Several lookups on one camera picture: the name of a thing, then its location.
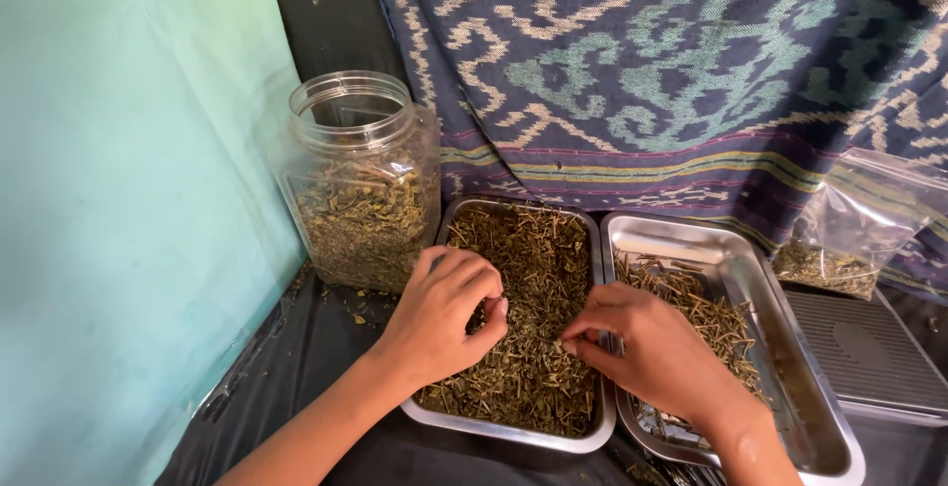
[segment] stainless steel tray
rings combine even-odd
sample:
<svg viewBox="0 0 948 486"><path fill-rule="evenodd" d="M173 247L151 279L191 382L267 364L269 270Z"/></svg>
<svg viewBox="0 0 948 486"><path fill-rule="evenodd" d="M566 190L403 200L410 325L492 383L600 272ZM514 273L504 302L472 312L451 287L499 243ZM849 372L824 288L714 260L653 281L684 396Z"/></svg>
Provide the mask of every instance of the stainless steel tray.
<svg viewBox="0 0 948 486"><path fill-rule="evenodd" d="M735 306L748 301L748 337L756 343L747 358L760 372L758 387L773 399L777 430L800 478L809 486L862 484L866 461L859 443L759 249L721 226L640 213L610 213L601 230L607 283L615 280L615 254L628 253L630 262L653 254L670 269L672 260L700 269L712 299L727 297ZM616 398L622 423L651 453L720 467L697 436L671 429L667 442L659 440L636 418L630 395L617 389Z"/></svg>
<svg viewBox="0 0 948 486"><path fill-rule="evenodd" d="M447 242L448 225L459 210L468 207L477 207L484 211L501 212L506 207L514 205L525 210L549 210L549 207L542 208L521 201L507 201L493 198L470 197L461 198L451 203L444 211L444 219L441 222L441 229L438 231L438 244ZM564 215L574 215L586 223L589 233L590 244L590 266L592 268L593 284L602 284L602 254L599 244L599 227L595 221L585 213L575 212L566 209L555 209ZM614 350L610 343L611 337L606 332L600 334L599 343L602 347ZM521 444L538 445L549 449L566 451L568 453L589 453L603 446L612 435L615 429L615 386L609 379L603 376L598 377L596 385L596 419L595 428L583 438L567 438L537 431L502 425L483 419L471 419L461 416L452 416L441 412L426 410L415 401L414 398L408 398L402 403L402 410L420 423L444 427L452 430L459 430L471 434L479 434L491 438L500 438Z"/></svg>

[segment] hand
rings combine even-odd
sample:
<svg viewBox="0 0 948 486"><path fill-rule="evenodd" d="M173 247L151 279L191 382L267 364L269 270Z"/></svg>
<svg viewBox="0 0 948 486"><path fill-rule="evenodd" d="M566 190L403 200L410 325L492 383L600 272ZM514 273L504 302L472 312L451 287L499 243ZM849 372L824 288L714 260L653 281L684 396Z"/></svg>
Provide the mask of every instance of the hand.
<svg viewBox="0 0 948 486"><path fill-rule="evenodd" d="M409 395L450 377L479 362L507 333L503 293L501 274L477 253L422 250L392 319L367 355L398 372ZM465 325L483 299L487 323L468 335Z"/></svg>
<svg viewBox="0 0 948 486"><path fill-rule="evenodd" d="M622 358L583 339L599 330L622 337ZM703 432L735 418L770 416L679 310L642 289L621 282L595 286L562 339L564 349L625 391Z"/></svg>

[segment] teal fabric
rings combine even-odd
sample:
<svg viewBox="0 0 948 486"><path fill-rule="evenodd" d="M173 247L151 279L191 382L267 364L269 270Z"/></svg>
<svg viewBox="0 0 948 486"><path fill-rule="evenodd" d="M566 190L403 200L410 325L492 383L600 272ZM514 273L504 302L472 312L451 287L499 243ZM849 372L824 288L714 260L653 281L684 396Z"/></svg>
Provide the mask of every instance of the teal fabric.
<svg viewBox="0 0 948 486"><path fill-rule="evenodd" d="M0 484L150 484L302 263L276 0L0 2Z"/></svg>

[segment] ribbed black mat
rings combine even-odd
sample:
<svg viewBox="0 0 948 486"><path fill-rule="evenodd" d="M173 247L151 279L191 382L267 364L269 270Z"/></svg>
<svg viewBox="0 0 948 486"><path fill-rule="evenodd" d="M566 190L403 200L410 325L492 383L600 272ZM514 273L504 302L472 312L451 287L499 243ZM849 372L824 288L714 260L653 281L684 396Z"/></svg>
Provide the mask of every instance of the ribbed black mat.
<svg viewBox="0 0 948 486"><path fill-rule="evenodd" d="M948 412L948 383L892 310L866 301L786 294L837 396Z"/></svg>

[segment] forearm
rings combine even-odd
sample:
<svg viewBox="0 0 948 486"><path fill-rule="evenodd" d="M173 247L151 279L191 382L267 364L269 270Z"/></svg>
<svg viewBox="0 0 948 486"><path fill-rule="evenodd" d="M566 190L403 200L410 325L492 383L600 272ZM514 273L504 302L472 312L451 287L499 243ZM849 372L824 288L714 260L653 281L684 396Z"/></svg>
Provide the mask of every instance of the forearm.
<svg viewBox="0 0 948 486"><path fill-rule="evenodd" d="M373 424L410 395L397 379L371 355L363 356L218 486L318 484Z"/></svg>
<svg viewBox="0 0 948 486"><path fill-rule="evenodd" d="M720 457L730 486L803 485L780 443L769 410L740 423L712 428L706 438Z"/></svg>

